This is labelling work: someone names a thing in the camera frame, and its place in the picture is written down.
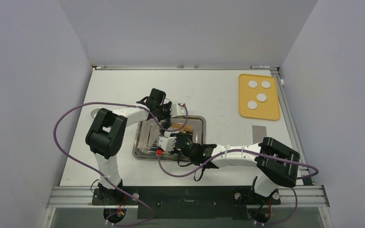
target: white wall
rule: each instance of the white wall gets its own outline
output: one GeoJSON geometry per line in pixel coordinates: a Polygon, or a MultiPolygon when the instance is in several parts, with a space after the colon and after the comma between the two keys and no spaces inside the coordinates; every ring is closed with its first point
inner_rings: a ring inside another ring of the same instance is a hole
{"type": "MultiPolygon", "coordinates": [[[[0,228],[40,226],[65,163],[52,129],[82,103],[90,73],[56,0],[0,0],[0,228]]],[[[67,148],[75,120],[60,129],[67,148]]]]}
{"type": "Polygon", "coordinates": [[[280,66],[317,0],[59,0],[94,65],[280,66]]]}
{"type": "Polygon", "coordinates": [[[318,1],[280,72],[334,225],[365,227],[365,1],[318,1]]]}

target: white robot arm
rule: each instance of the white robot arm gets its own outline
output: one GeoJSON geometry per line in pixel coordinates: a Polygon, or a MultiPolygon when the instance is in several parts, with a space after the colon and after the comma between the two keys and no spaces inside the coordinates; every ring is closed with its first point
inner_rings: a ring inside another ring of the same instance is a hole
{"type": "Polygon", "coordinates": [[[259,168],[263,174],[257,177],[252,187],[256,194],[263,197],[269,197],[278,186],[292,188],[296,185],[298,166],[243,152],[243,150],[247,150],[263,153],[294,162],[300,160],[299,153],[273,138],[265,137],[263,142],[253,145],[223,146],[193,143],[188,136],[181,133],[166,135],[159,136],[156,142],[161,152],[179,153],[190,159],[194,165],[201,165],[214,157],[203,167],[205,169],[218,169],[226,166],[259,168]]]}
{"type": "MultiPolygon", "coordinates": [[[[173,104],[164,103],[165,93],[152,89],[149,97],[145,97],[128,108],[119,110],[100,109],[94,116],[94,121],[86,136],[86,144],[95,154],[99,170],[109,178],[110,181],[122,187],[122,179],[118,172],[116,154],[121,148],[126,127],[150,119],[147,110],[157,118],[158,121],[167,120],[175,116],[186,115],[185,108],[173,104]]],[[[254,192],[263,197],[270,196],[278,186],[294,187],[296,185],[297,166],[288,163],[262,158],[256,155],[246,154],[242,151],[227,153],[227,150],[249,150],[264,153],[271,156],[278,156],[291,161],[299,161],[299,154],[289,147],[279,143],[272,138],[264,138],[260,144],[230,147],[216,144],[193,143],[186,135],[179,133],[164,134],[159,136],[157,146],[163,152],[180,153],[189,158],[194,165],[201,165],[210,157],[225,152],[225,155],[214,158],[204,168],[222,168],[225,166],[250,166],[258,167],[263,174],[257,177],[252,186],[254,192]]],[[[102,193],[119,198],[119,192],[101,177],[99,189],[102,193]]]]}
{"type": "MultiPolygon", "coordinates": [[[[131,107],[113,111],[102,108],[93,116],[94,121],[87,133],[86,144],[94,153],[99,170],[114,185],[122,186],[116,154],[121,148],[126,127],[150,119],[151,116],[147,110],[150,110],[158,121],[185,115],[184,107],[172,104],[172,102],[165,104],[165,96],[163,91],[152,89],[150,96],[143,98],[131,107]]],[[[119,194],[104,177],[100,177],[98,186],[101,191],[114,197],[119,194]]]]}

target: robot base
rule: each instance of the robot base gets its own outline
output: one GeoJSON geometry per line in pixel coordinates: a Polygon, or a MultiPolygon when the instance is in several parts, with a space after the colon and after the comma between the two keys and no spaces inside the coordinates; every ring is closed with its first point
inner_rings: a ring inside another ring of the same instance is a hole
{"type": "MultiPolygon", "coordinates": [[[[253,193],[251,186],[123,186],[122,189],[130,194],[138,193],[139,199],[155,211],[156,219],[248,219],[246,206],[261,204],[261,196],[253,193]],[[235,199],[236,193],[241,194],[240,202],[235,199]]],[[[270,200],[272,205],[280,204],[280,199],[270,200]]],[[[111,198],[103,196],[100,189],[95,189],[92,205],[119,203],[114,203],[111,198]]],[[[151,211],[131,198],[123,205],[138,205],[138,219],[152,216],[151,211]]]]}

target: white table surface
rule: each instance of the white table surface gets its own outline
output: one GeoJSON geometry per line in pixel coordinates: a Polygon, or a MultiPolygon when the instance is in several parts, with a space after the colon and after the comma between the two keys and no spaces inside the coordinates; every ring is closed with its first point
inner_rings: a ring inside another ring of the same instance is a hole
{"type": "MultiPolygon", "coordinates": [[[[289,133],[281,112],[277,121],[241,117],[239,114],[239,75],[243,73],[270,76],[268,70],[96,70],[87,89],[85,103],[93,101],[134,104],[150,94],[152,88],[166,92],[174,103],[186,103],[190,115],[206,120],[206,143],[231,146],[252,142],[252,125],[265,126],[267,135],[291,147],[289,133]]],[[[92,110],[117,106],[90,105],[82,108],[70,154],[96,167],[93,153],[85,144],[85,136],[93,118],[92,110]]],[[[206,170],[200,182],[193,176],[173,178],[164,174],[156,160],[139,160],[133,154],[137,124],[129,126],[117,154],[118,168],[125,186],[221,186],[251,185],[261,174],[253,167],[225,167],[206,170]]],[[[175,161],[163,161],[166,170],[184,174],[194,166],[181,168],[175,161]]],[[[94,171],[68,159],[60,186],[90,186],[98,179],[94,171]]]]}

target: yellow tray with white circles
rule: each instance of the yellow tray with white circles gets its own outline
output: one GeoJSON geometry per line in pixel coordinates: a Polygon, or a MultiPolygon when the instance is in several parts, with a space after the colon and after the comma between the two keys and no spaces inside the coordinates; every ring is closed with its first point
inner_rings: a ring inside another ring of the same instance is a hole
{"type": "Polygon", "coordinates": [[[243,117],[278,120],[279,98],[276,80],[270,76],[239,76],[239,113],[243,117]]]}

